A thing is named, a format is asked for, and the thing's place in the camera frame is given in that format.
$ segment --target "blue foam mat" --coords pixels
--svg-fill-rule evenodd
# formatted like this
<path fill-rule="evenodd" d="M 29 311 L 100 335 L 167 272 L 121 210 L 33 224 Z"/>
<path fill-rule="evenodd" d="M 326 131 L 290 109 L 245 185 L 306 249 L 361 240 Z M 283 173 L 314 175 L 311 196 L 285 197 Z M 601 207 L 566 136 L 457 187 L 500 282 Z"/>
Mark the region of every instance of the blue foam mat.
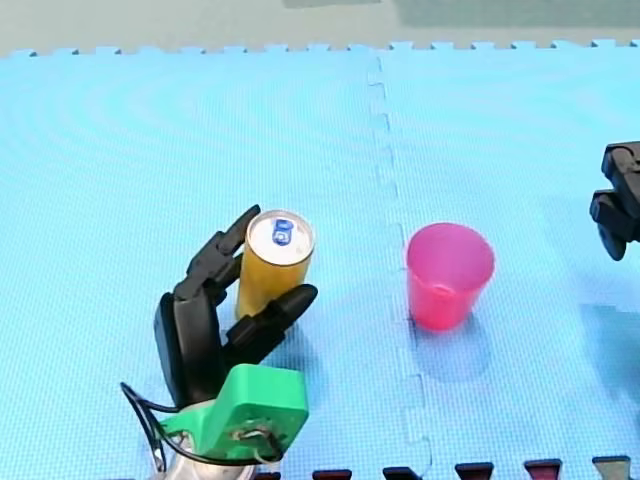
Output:
<path fill-rule="evenodd" d="M 320 296 L 269 358 L 306 373 L 312 407 L 285 478 L 637 459 L 640 265 L 606 257 L 587 209 L 604 145 L 640 138 L 640 50 L 595 45 L 0 61 L 0 478 L 149 475 L 118 382 L 168 402 L 156 302 L 254 202 L 319 237 Z M 434 338 L 406 320 L 402 252 L 440 220 L 498 267 L 467 328 Z"/>

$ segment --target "gray floor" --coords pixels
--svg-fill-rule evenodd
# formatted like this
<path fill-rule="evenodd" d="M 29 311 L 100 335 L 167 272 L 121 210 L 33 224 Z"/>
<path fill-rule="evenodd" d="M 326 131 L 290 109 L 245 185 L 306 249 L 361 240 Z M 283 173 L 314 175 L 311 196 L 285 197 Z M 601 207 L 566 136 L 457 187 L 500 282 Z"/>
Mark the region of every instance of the gray floor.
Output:
<path fill-rule="evenodd" d="M 640 0 L 0 0 L 0 55 L 24 48 L 343 48 L 401 40 L 466 47 L 593 38 L 640 38 Z"/>

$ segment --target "green 3d printed part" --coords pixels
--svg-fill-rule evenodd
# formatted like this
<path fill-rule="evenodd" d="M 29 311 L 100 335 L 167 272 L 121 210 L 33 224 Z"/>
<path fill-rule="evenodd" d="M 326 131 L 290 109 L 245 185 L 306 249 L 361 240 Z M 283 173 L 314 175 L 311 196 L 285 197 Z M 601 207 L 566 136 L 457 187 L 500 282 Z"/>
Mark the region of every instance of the green 3d printed part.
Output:
<path fill-rule="evenodd" d="M 215 403 L 182 411 L 162 426 L 172 436 L 188 433 L 197 455 L 245 460 L 273 457 L 274 451 L 265 438 L 243 434 L 271 432 L 285 452 L 308 417 L 302 373 L 242 364 L 231 369 Z"/>

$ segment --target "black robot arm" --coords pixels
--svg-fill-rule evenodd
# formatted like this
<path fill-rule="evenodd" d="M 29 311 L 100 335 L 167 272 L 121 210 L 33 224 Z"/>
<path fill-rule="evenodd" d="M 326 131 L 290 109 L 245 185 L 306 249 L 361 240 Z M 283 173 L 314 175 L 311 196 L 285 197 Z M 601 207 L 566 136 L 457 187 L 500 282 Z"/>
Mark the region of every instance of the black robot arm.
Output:
<path fill-rule="evenodd" d="M 602 173 L 613 189 L 593 194 L 590 213 L 604 247 L 618 261 L 627 243 L 640 241 L 640 142 L 608 145 Z"/>
<path fill-rule="evenodd" d="M 226 232 L 216 232 L 189 263 L 186 278 L 160 299 L 154 320 L 156 344 L 165 382 L 179 409 L 216 398 L 235 365 L 260 363 L 316 298 L 313 285 L 294 287 L 255 316 L 236 322 L 222 345 L 216 307 L 240 276 L 242 256 L 234 254 L 259 213 L 255 205 Z"/>
<path fill-rule="evenodd" d="M 178 408 L 215 398 L 224 384 L 229 369 L 216 307 L 240 275 L 241 256 L 234 254 L 259 213 L 254 205 L 226 232 L 216 232 L 189 263 L 185 279 L 160 299 L 154 319 L 156 344 Z"/>

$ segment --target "wire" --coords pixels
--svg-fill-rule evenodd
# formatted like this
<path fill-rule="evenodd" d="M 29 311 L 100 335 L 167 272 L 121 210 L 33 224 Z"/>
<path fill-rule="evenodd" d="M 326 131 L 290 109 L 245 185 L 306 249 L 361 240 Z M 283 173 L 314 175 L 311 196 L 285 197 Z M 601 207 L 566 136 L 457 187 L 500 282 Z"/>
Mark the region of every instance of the wire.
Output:
<path fill-rule="evenodd" d="M 145 398 L 138 395 L 129 385 L 126 383 L 120 383 L 120 388 L 124 393 L 125 397 L 129 401 L 129 404 L 133 408 L 138 417 L 140 424 L 144 430 L 145 436 L 147 438 L 147 442 L 149 443 L 149 448 L 152 452 L 159 451 L 160 452 L 160 461 L 161 465 L 157 465 L 156 469 L 158 471 L 164 472 L 166 470 L 166 457 L 164 453 L 164 449 L 162 448 L 162 441 L 164 441 L 173 451 L 177 454 L 182 455 L 183 457 L 192 460 L 194 462 L 204 463 L 207 465 L 219 465 L 223 467 L 245 467 L 249 465 L 257 465 L 264 461 L 266 463 L 275 463 L 282 460 L 284 456 L 284 451 L 280 446 L 280 443 L 276 439 L 273 432 L 266 429 L 254 428 L 245 432 L 240 433 L 238 436 L 239 440 L 249 440 L 254 437 L 263 437 L 269 447 L 275 453 L 274 457 L 257 460 L 256 458 L 246 459 L 246 460 L 228 460 L 228 459 L 218 459 L 218 458 L 209 458 L 204 457 L 202 455 L 196 455 L 191 453 L 184 448 L 182 448 L 179 444 L 177 444 L 170 435 L 167 434 L 162 424 L 158 421 L 158 419 L 151 413 L 152 410 L 156 410 L 164 413 L 177 413 L 180 409 L 176 407 L 166 407 L 163 405 L 158 405 L 156 403 L 150 402 Z"/>

